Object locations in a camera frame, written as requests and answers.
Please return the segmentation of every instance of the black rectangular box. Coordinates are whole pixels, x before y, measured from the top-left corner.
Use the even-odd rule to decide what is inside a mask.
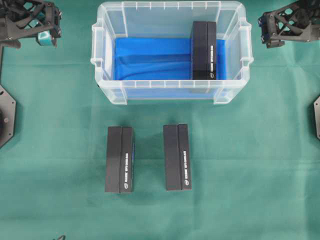
[[[166,189],[191,190],[188,125],[163,126],[163,138]]]
[[[191,79],[217,79],[217,24],[194,21],[191,32]]]
[[[108,128],[106,153],[106,193],[133,191],[134,131],[132,127]]]

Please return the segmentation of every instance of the clear plastic storage bin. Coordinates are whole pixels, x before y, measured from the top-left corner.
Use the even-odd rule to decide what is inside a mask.
[[[226,80],[115,80],[116,38],[190,38],[193,21],[217,23],[217,38],[225,40]],[[138,99],[227,104],[250,78],[251,24],[237,1],[105,2],[92,32],[95,80],[113,104]]]

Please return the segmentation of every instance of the blue cloth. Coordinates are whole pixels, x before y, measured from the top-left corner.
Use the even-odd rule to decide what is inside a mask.
[[[191,79],[189,38],[117,38],[116,80]],[[225,80],[225,41],[217,41],[217,79]]]

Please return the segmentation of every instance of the teal part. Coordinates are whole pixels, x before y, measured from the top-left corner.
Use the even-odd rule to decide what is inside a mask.
[[[38,33],[37,41],[41,46],[52,46],[53,41],[50,31],[43,31]]]
[[[34,19],[34,20],[32,20],[30,23],[29,23],[29,25],[31,26],[31,27],[35,27],[35,26],[37,26],[39,24],[39,22],[38,22],[38,20],[37,19]]]
[[[38,16],[36,16],[36,18],[39,19],[39,20],[44,19],[45,17],[46,17],[46,16],[45,16],[42,12],[40,12],[40,13],[38,14]]]

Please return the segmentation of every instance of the green table surface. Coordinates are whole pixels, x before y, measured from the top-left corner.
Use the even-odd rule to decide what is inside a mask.
[[[0,150],[6,240],[318,240],[320,41],[266,49],[257,19],[291,1],[244,0],[250,81],[228,105],[209,100],[112,105],[90,63],[99,0],[56,0],[58,48],[6,48],[1,84],[17,101]],[[163,125],[186,123],[192,191],[166,192]],[[104,193],[108,126],[132,126],[134,193]]]

